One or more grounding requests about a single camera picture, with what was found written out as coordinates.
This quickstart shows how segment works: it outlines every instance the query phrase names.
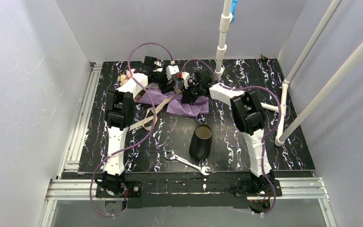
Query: purple cloth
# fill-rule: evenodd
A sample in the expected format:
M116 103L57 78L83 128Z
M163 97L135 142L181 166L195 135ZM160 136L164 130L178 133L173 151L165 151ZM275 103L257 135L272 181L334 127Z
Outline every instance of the purple cloth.
M155 105L161 104L165 99L174 94L173 91L162 94L158 88L149 88L149 94L152 97ZM197 117L198 114L207 114L209 112L209 99L205 96L200 96L193 104L182 104L182 95L176 95L169 103L166 111L171 114L183 115L187 117ZM138 100L139 103L151 104L147 94Z

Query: black marble surface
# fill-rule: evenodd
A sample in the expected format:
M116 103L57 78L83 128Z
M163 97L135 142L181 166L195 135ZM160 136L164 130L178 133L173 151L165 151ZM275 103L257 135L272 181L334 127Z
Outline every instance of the black marble surface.
M179 68L185 61L176 61ZM205 60L213 69L214 60ZM259 59L225 60L225 72L222 79L225 85L231 87L263 86L281 96L283 75L276 59L262 61ZM131 63L132 68L138 68L141 62ZM202 64L191 62L186 71L192 74L202 68ZM117 78L125 74L127 62L104 62L99 78L91 118L86 133L79 172L92 172L96 165L108 153L107 126L104 121L105 95L109 87L118 87ZM258 91L262 102L276 105L270 95ZM293 103L287 97L287 113L285 128L296 117ZM150 105L138 104L135 121L142 120ZM277 114L266 110L268 123L267 133L277 120ZM209 101L209 114L200 114L196 118L174 115L166 112L166 107L157 115L158 122L152 135L139 147L125 151L124 163L126 172L195 172L177 161L164 158L165 149L174 149L185 159L199 165L211 167L211 171L249 171L250 159L246 144L240 132L236 129L230 108L215 100ZM214 132L211 154L206 160L193 160L189 155L189 144L195 127L200 123L209 124ZM140 141L147 131L143 128L129 131L126 146ZM274 170L314 170L310 152L301 128L299 127L281 147L274 145L275 133L266 140L269 163Z

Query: gray wall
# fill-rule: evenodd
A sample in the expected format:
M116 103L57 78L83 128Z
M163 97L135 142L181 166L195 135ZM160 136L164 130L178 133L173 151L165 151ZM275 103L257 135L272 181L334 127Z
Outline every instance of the gray wall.
M0 0L0 227L35 227L89 63L55 1Z
M146 42L175 59L214 59L224 0L57 0L88 60L127 60ZM277 58L306 0L241 0L227 33L225 58ZM159 47L145 55L168 59Z
M286 42L295 40L298 45L286 45L280 54L285 75L317 25L314 18L326 10L327 6L312 11L314 2L306 3ZM363 0L342 0L291 82L297 112L362 40ZM363 226L363 59L303 122L302 130L316 175L325 181L337 224Z

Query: black tumbler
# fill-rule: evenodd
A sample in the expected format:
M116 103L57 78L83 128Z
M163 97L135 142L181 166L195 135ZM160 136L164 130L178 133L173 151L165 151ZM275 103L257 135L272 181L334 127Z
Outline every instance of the black tumbler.
M207 124L200 124L194 130L190 143L190 155L196 160L206 159L211 153L212 129Z

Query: silver wrench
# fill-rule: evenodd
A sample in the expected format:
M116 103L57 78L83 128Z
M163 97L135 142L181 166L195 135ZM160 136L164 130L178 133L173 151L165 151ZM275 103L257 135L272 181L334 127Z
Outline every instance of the silver wrench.
M185 165L188 165L194 169L197 169L198 171L200 171L204 176L208 176L209 173L207 173L207 170L209 170L209 167L206 166L197 166L192 164L191 162L187 161L186 159L177 156L173 150L166 150L165 151L165 158L168 160L177 160Z

